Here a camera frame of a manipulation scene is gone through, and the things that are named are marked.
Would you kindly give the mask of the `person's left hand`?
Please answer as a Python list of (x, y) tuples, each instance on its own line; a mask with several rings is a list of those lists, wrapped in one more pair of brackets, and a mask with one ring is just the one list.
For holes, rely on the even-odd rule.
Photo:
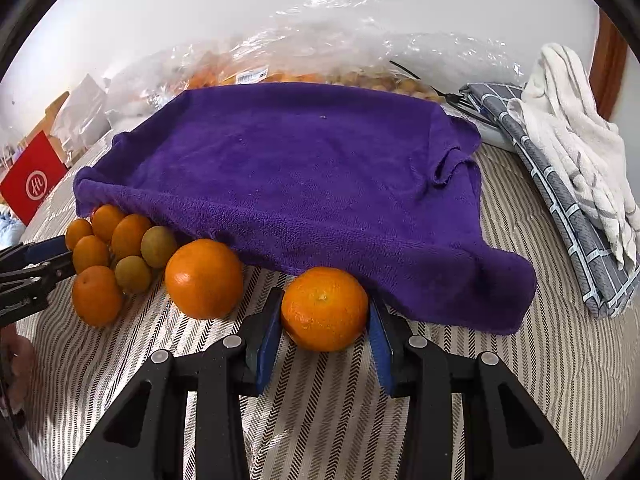
[(26, 400), (36, 362), (36, 352), (32, 342), (17, 333), (15, 324), (1, 330), (1, 357), (4, 359), (1, 370), (8, 372), (6, 380), (9, 388), (6, 396), (9, 398), (12, 413), (16, 415)]

